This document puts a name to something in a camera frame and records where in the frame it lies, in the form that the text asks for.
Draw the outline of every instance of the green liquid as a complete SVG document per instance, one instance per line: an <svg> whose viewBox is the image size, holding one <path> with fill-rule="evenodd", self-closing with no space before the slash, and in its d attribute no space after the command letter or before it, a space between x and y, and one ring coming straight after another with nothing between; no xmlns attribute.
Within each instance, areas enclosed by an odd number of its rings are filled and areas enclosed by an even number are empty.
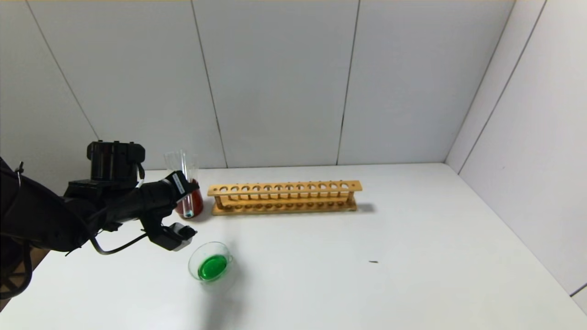
<svg viewBox="0 0 587 330"><path fill-rule="evenodd" d="M226 257L219 254L213 255L202 262L198 268L198 276L202 280L211 280L222 274L227 265L228 261L226 260Z"/></svg>

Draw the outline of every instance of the black cable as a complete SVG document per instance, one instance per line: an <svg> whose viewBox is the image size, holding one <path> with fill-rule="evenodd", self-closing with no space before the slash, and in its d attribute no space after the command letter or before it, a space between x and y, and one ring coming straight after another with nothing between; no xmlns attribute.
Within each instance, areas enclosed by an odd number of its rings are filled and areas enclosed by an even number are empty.
<svg viewBox="0 0 587 330"><path fill-rule="evenodd" d="M135 239L133 239L132 241L130 241L130 242L128 242L128 243L126 243L125 245L122 245L121 247L117 247L117 248L115 248L115 249L113 249L113 250L110 250L110 251L104 251L104 250L102 249L102 247L100 247L100 244L98 244L98 241L96 240L96 238L95 238L95 237L92 237L92 238L90 238L90 242L92 242L92 245L94 246L94 249L95 249L96 251L98 251L98 253L99 253L99 254L102 254L102 255L109 255L109 254L113 254L113 253L120 252L120 251L124 250L125 248L127 248L127 247L129 247L129 246L133 245L134 243L136 243L136 242L138 242L138 241L142 240L142 239L143 239L143 238L145 238L145 237L147 237L147 234L146 234L146 233L145 233L145 234L143 234L143 235L141 235L141 236L139 236L139 237L137 237L137 238L135 238Z"/></svg>

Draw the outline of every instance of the glass beaker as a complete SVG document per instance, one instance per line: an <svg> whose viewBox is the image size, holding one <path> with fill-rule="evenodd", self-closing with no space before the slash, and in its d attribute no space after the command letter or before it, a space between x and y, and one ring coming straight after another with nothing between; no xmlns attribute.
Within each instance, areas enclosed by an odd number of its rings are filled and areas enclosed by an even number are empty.
<svg viewBox="0 0 587 330"><path fill-rule="evenodd" d="M227 246L220 242L208 242L191 255L188 270L208 292L224 292L234 283L235 261Z"/></svg>
<svg viewBox="0 0 587 330"><path fill-rule="evenodd" d="M165 165L170 171L181 171L188 182L198 183L197 155L184 150L172 151L163 155ZM182 218L193 218L202 212L204 203L200 189L194 190L177 203L176 212Z"/></svg>

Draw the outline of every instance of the panel seam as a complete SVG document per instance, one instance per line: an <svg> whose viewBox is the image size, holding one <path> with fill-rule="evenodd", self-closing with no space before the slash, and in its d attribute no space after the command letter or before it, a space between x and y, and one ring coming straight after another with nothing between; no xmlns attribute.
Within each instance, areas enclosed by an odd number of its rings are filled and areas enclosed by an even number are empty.
<svg viewBox="0 0 587 330"><path fill-rule="evenodd" d="M33 9L31 8L31 5L29 4L29 1L26 0L25 2L26 2L26 6L28 6L29 11L31 12L31 15L33 16L33 19L35 20L35 24L36 24L37 28L39 29L39 32L41 33L41 37L45 41L45 45L47 45L47 48L49 49L49 53L51 54L51 57L53 57L53 60L55 61L55 64L57 65L57 68L59 69L59 72L61 73L61 77L63 77L63 80L65 80L65 84L68 86L69 91L73 95L73 99L75 99L75 102L77 103L77 106L79 106L79 110L82 112L83 117L86 119L88 125L90 125L90 128L94 132L94 135L96 136L96 139L100 140L100 138L98 137L98 133L96 132L96 129L94 128L94 126L90 122L90 119L86 115L86 112L83 110L82 104L79 102L79 99L77 98L77 96L73 92L73 88L71 87L68 79L66 78L65 73L63 72L63 69L61 68L61 65L59 65L59 62L57 61L57 57L55 57L55 54L53 53L53 50L51 49L51 46L49 46L49 42L47 41L47 38L45 37L45 34L43 33L43 30L41 30L41 25L39 24L39 21L37 21L37 18L35 16L35 13L33 12Z"/></svg>
<svg viewBox="0 0 587 330"><path fill-rule="evenodd" d="M357 26L359 25L359 10L361 8L361 0L357 1L357 16L355 18L355 32L353 33L353 44L350 49L350 62L349 62L349 74L346 78L346 90L345 90L345 103L342 107L342 119L340 121L340 136L338 138L338 152L336 153L336 164L338 165L338 161L340 158L340 147L342 145L342 129L345 125L345 113L346 113L346 102L349 97L349 83L350 83L350 70L353 66L353 55L355 54L355 40L357 39Z"/></svg>
<svg viewBox="0 0 587 330"><path fill-rule="evenodd" d="M457 135L455 136L453 143L451 144L450 149L448 150L448 153L446 154L446 157L444 158L443 163L445 163L445 164L446 164L446 161L448 160L448 155L450 154L450 152L452 151L452 149L454 147L454 143L458 139L459 133L461 133L461 130L463 129L463 126L465 125L465 122L467 121L469 114L471 113L471 108L473 108L473 103L475 103L475 99L477 98L477 95L479 94L479 90L481 89L481 85L483 85L483 81L485 80L485 76L487 76L487 72L489 71L489 67L491 66L491 62L493 61L493 57L495 56L495 53L497 52L497 48L500 45L501 37L504 36L505 29L507 28L507 26L510 22L510 18L512 16L512 12L514 11L514 6L515 6L516 2L518 2L518 0L514 1L514 3L512 4L512 7L510 8L510 12L508 13L508 18L505 20L504 28L501 30L500 37L497 39L497 43L495 44L495 48L493 49L493 53L491 54L491 57L489 58L489 62L487 62L487 66L485 67L485 71L483 72L483 77L481 77L481 80L479 81L479 85L477 86L477 90L475 91L475 95L473 95L473 98L471 99L471 103L469 104L469 107L467 109L467 114L465 115L465 118L463 118L463 121L461 122L461 126L458 128Z"/></svg>
<svg viewBox="0 0 587 330"><path fill-rule="evenodd" d="M544 11L544 8L546 7L546 3L547 2L548 2L547 0L544 0L544 3L542 4L542 8L540 8L540 12L538 13L538 17L536 17L536 21L534 22L534 26L532 27L532 30L530 31L530 34L528 35L528 39L526 40L526 43L524 44L524 47L522 48L522 51L519 54L518 60L516 61L515 65L514 65L514 68L513 68L512 72L510 73L510 76L508 77L508 80L506 81L506 83L504 85L504 88L501 90L500 96L497 98L497 101L495 102L495 105L493 106L493 109L491 109L491 113L487 117L487 120L485 121L485 124L483 125L483 128L481 129L481 131L479 132L479 135L475 139L475 143L473 143L473 146L471 147L471 150L469 150L469 154L467 155L467 158L465 158L465 161L463 162L463 165L461 166L461 169L458 171L458 175L460 175L461 172L462 172L462 170L465 168L465 165L467 164L467 161L469 160L469 157L471 157L471 154L473 153L473 150L477 146L477 143L479 142L479 139L481 138L481 135L483 135L483 131L485 131L485 128L487 127L487 124L491 120L491 117L493 116L493 113L495 112L495 109L500 104L501 98L504 95L504 92L507 89L508 85L510 84L510 81L511 81L513 75L514 75L514 72L518 68L518 64L519 64L520 60L522 59L522 56L524 55L524 52L526 51L526 47L528 46L528 44L530 42L530 39L532 39L532 35L534 34L534 30L536 29L536 26L538 25L538 21L540 21L540 17L542 16L542 12Z"/></svg>
<svg viewBox="0 0 587 330"><path fill-rule="evenodd" d="M195 32L198 35L198 43L200 44L200 52L202 53L202 61L204 62L206 80L208 81L208 89L210 90L210 98L212 99L212 108L214 109L214 117L216 118L216 127L218 128L218 135L220 136L220 146L222 147L222 155L224 156L224 165L226 166L226 168L228 168L228 160L226 158L226 151L224 150L224 141L222 140L222 132L220 131L218 112L216 111L216 103L214 102L214 94L212 93L212 84L210 83L210 75L208 74L208 65L206 64L206 57L204 55L204 47L202 45L202 38L200 36L200 29L198 27L198 19L195 17L195 8L193 0L190 0L190 5L191 12L194 14Z"/></svg>

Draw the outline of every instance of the label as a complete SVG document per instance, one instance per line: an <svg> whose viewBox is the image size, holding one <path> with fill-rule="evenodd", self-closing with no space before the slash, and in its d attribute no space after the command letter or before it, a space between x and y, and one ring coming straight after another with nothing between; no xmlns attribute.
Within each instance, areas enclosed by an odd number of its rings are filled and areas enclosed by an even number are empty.
<svg viewBox="0 0 587 330"><path fill-rule="evenodd" d="M177 176L177 173L173 174L173 181L176 182L177 190L180 191L180 194L185 194L185 189L183 189L183 186L181 185L181 181L180 178Z"/></svg>

